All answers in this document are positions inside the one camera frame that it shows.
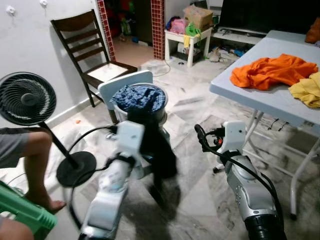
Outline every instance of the tile floor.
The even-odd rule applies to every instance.
[[[148,189],[152,184],[149,175],[141,180],[130,180],[129,192],[124,201],[123,214],[119,224],[117,240],[247,240],[248,234],[241,219],[232,190],[224,172],[212,174],[216,158],[203,153],[198,143],[194,125],[201,124],[205,130],[218,127],[224,121],[243,120],[247,124],[252,109],[209,92],[210,81],[228,67],[228,63],[212,63],[203,60],[192,68],[178,65],[180,60],[172,58],[168,64],[151,60],[141,66],[153,72],[154,83],[168,93],[167,122],[164,128],[170,133],[170,143],[177,156],[177,184],[165,182],[164,199],[167,207],[160,208]],[[278,131],[281,122],[274,124],[274,130],[267,131],[273,122],[265,115],[257,131],[267,133],[282,142],[295,142],[304,149],[312,145],[312,137],[301,142],[296,139],[299,132],[290,126]],[[53,128],[54,133],[66,145],[94,127],[111,123],[106,107],[101,103],[96,108],[87,107],[65,122]],[[113,142],[105,139],[105,131],[88,135],[74,151],[93,153],[97,167],[103,166],[114,149]],[[268,160],[293,171],[302,158],[285,151],[278,144],[253,136],[256,145],[263,149],[261,154]],[[47,169],[47,184],[51,186],[54,199],[69,199],[70,191],[54,182],[55,170],[63,159],[56,147],[52,147]],[[319,162],[312,162],[299,181],[298,220],[292,221],[290,213],[290,180],[287,175],[251,158],[260,171],[275,184],[282,204],[285,232],[289,240],[315,240],[320,237]],[[10,177],[17,176],[15,170]],[[74,204],[81,219],[97,192],[98,174],[78,187]],[[24,176],[13,181],[12,186],[26,188]],[[50,232],[48,240],[78,239],[79,232],[64,208],[57,213],[57,226]]]
[[[131,36],[124,36],[126,41],[121,41],[119,37],[112,39],[115,59],[124,64],[140,67],[145,62],[154,59],[152,46],[140,45],[132,42]]]

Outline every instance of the black garment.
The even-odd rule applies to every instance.
[[[142,109],[130,108],[128,120],[144,125],[140,153],[152,157],[146,160],[151,164],[155,181],[174,177],[177,174],[177,159],[160,131],[159,122],[154,114]]]

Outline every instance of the fan stand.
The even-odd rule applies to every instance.
[[[94,174],[94,170],[96,169],[97,161],[95,156],[88,151],[78,151],[73,154],[69,154],[67,149],[62,145],[47,124],[41,122],[39,123],[39,126],[47,129],[51,133],[52,141],[65,156],[65,159],[60,163],[56,170],[56,178],[58,182],[66,188],[73,186],[76,187],[86,182]],[[88,171],[91,171],[91,173],[84,175],[77,181],[77,184],[74,185],[79,176]]]

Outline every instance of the bare foot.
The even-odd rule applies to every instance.
[[[44,207],[52,214],[56,214],[64,206],[66,206],[66,203],[64,201],[52,201],[47,193],[42,194],[41,196],[41,194],[33,194],[28,191],[24,196],[29,201]]]

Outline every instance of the person's leg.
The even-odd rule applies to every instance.
[[[34,240],[34,236],[26,225],[21,222],[1,219],[0,240]]]
[[[22,157],[25,157],[24,168],[29,186],[25,197],[55,213],[63,208],[66,203],[52,201],[44,184],[52,137],[49,131],[44,128],[28,128],[28,130],[30,131],[28,141],[22,152]]]

